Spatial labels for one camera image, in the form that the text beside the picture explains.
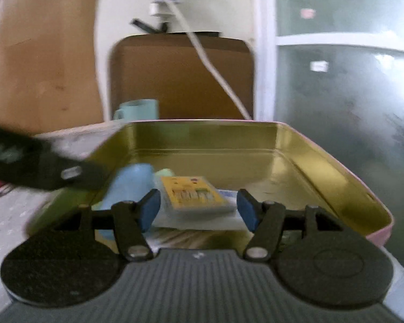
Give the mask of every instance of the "ribbed gray surface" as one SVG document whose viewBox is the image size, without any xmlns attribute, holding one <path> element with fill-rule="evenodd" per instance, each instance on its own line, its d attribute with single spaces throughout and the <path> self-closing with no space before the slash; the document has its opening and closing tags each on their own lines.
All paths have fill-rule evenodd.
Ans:
<svg viewBox="0 0 404 323">
<path fill-rule="evenodd" d="M 393 323 L 382 305 L 356 311 L 311 306 L 287 292 L 263 264 L 233 250 L 170 250 L 129 264 L 117 283 L 94 300 L 64 309 L 14 303 L 0 323 Z"/>
</svg>

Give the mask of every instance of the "metal tin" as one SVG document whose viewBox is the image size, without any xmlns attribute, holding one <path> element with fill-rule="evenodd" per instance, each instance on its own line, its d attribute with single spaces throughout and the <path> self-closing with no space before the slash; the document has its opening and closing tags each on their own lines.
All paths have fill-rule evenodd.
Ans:
<svg viewBox="0 0 404 323">
<path fill-rule="evenodd" d="M 128 124 L 88 158 L 110 173 L 132 163 L 155 170 L 204 176 L 216 188 L 246 188 L 260 201 L 289 209 L 319 205 L 377 245 L 390 236 L 393 218 L 353 173 L 318 145 L 282 123 L 252 121 L 141 121 Z M 80 204 L 99 202 L 98 192 L 63 190 L 28 224 L 28 234 Z"/>
</svg>

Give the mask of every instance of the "white sticker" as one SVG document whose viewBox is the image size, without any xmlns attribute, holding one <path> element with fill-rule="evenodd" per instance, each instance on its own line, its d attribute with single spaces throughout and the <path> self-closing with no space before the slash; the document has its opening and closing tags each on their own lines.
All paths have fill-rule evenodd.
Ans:
<svg viewBox="0 0 404 323">
<path fill-rule="evenodd" d="M 313 19 L 316 16 L 316 11 L 312 8 L 302 8 L 301 9 L 301 18 L 304 19 Z"/>
<path fill-rule="evenodd" d="M 311 71 L 322 71 L 326 73 L 328 71 L 328 62 L 326 61 L 314 61 L 310 62 Z"/>
</svg>

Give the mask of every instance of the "light blue mug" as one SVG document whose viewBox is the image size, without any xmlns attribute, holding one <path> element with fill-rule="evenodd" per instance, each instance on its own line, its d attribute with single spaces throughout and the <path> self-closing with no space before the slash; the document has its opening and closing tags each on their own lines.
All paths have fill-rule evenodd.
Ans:
<svg viewBox="0 0 404 323">
<path fill-rule="evenodd" d="M 114 120 L 117 119 L 126 121 L 157 120 L 158 102 L 156 99 L 138 99 L 121 103 L 119 109 L 114 113 Z"/>
</svg>

